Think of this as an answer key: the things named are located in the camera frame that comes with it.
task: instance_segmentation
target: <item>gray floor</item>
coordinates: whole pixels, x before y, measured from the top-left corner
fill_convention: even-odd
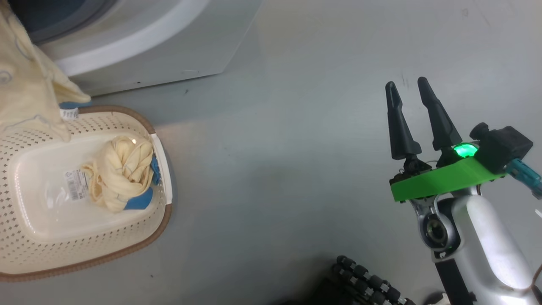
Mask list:
[[[338,254],[419,301],[441,285],[394,203],[384,85],[431,148],[426,76],[463,139],[481,121],[535,141],[542,170],[542,36],[534,0],[268,0],[227,71],[96,98],[131,107],[171,159],[175,212],[162,237],[96,268],[0,284],[5,304],[270,304],[302,293]],[[542,209],[511,179],[484,189],[529,262]]]

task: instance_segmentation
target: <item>basket handle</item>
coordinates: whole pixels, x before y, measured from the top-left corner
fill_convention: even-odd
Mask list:
[[[173,187],[171,186],[171,176],[169,167],[167,166],[166,154],[162,142],[156,134],[151,134],[152,142],[154,143],[154,153],[160,167],[160,175],[162,176],[162,184],[164,185],[166,204],[171,204],[173,199]]]

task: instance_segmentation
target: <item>clothing tag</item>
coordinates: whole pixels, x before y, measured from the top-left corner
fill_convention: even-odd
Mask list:
[[[79,118],[79,108],[61,109],[60,116],[63,120],[75,120]]]
[[[85,173],[76,169],[64,173],[64,179],[68,183],[69,196],[72,201],[88,197],[88,183]]]

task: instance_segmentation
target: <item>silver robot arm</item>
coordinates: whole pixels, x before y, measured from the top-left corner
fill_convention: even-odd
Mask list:
[[[476,187],[453,196],[411,201],[450,303],[538,305],[531,268],[492,204]]]

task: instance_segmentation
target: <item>laundry basket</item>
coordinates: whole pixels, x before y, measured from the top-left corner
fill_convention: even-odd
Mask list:
[[[162,144],[151,124],[120,106],[79,109],[66,124],[69,143],[37,130],[0,136],[0,281],[64,274],[127,255],[155,241],[171,215],[172,187]],[[162,179],[143,210],[112,213],[70,195],[81,165],[117,136],[154,145]]]

